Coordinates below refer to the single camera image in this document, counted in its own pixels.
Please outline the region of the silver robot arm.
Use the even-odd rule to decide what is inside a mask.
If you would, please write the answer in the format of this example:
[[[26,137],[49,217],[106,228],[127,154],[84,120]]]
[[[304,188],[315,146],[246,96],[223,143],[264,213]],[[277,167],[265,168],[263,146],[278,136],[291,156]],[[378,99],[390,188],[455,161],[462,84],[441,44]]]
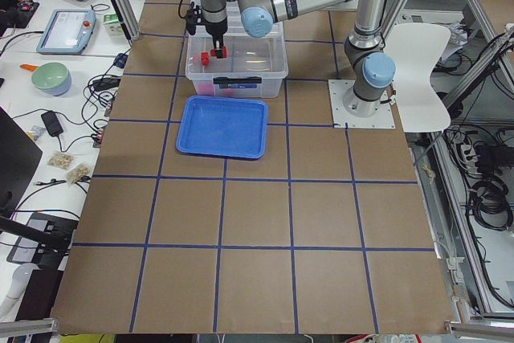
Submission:
[[[184,17],[186,28],[194,34],[197,26],[206,28],[213,42],[214,55],[225,57],[224,35],[228,30],[226,5],[237,4],[247,35],[262,38],[278,22],[293,20],[304,14],[353,0],[199,0],[191,4]],[[380,49],[381,16],[386,0],[357,0],[357,14],[345,40],[345,54],[356,80],[344,94],[345,110],[353,116],[374,115],[383,92],[392,84],[396,72],[394,61]]]

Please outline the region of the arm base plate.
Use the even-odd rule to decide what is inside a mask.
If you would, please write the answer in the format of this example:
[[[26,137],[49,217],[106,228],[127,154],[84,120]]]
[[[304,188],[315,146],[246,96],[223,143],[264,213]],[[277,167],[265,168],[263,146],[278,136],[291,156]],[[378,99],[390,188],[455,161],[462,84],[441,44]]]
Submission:
[[[336,129],[395,129],[392,103],[383,91],[379,100],[363,101],[353,90],[354,80],[329,80],[332,125]]]

